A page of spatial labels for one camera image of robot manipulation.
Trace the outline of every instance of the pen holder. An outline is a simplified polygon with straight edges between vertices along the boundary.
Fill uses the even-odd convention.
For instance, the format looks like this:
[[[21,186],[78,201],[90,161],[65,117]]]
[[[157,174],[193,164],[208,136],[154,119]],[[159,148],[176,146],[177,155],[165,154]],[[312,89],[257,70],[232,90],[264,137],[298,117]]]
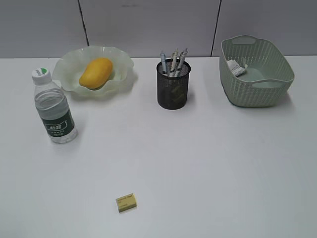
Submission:
[[[171,68],[172,59],[166,60],[167,69]],[[158,104],[169,110],[182,108],[187,101],[190,65],[183,63],[178,77],[165,76],[162,73],[162,63],[157,65],[158,73]]]

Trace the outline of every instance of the plastic bottle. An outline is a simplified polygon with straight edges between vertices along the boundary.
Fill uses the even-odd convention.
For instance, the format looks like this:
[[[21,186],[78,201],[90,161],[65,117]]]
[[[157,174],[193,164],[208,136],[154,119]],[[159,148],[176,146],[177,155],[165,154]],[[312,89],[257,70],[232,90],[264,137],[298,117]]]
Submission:
[[[32,71],[35,84],[35,107],[53,142],[66,143],[73,140],[78,132],[71,116],[63,91],[51,79],[46,68]]]

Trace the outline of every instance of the yellow eraser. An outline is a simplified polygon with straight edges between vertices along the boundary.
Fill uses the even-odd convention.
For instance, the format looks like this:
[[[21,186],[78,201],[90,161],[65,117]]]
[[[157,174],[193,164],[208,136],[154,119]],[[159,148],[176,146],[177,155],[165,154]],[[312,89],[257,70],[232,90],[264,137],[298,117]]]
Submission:
[[[133,193],[124,197],[117,198],[116,201],[119,212],[123,212],[137,206],[137,202],[135,201]]]

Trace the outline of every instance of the wall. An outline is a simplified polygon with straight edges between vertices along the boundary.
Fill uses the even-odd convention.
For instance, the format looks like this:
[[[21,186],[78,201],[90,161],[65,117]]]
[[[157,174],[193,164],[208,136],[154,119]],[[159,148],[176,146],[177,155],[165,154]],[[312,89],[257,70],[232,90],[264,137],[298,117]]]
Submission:
[[[134,57],[189,48],[210,56],[219,0],[81,0],[90,45]]]
[[[222,40],[243,34],[270,40],[285,55],[316,55],[316,8],[312,0],[223,0],[212,55]]]
[[[87,46],[86,37],[132,57],[176,47],[210,56],[212,46],[218,56],[222,40],[241,34],[271,40],[285,55],[316,55],[316,8],[311,0],[10,0],[0,8],[0,58],[61,57]]]
[[[5,0],[0,58],[60,57],[87,45],[77,0]]]

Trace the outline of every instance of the mango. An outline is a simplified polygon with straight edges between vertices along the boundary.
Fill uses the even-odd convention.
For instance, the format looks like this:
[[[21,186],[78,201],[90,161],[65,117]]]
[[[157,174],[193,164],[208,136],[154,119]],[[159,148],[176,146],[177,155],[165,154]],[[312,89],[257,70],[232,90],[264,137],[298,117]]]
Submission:
[[[97,89],[103,86],[112,73],[112,62],[108,58],[97,58],[91,61],[83,75],[79,79],[79,84],[89,89]]]

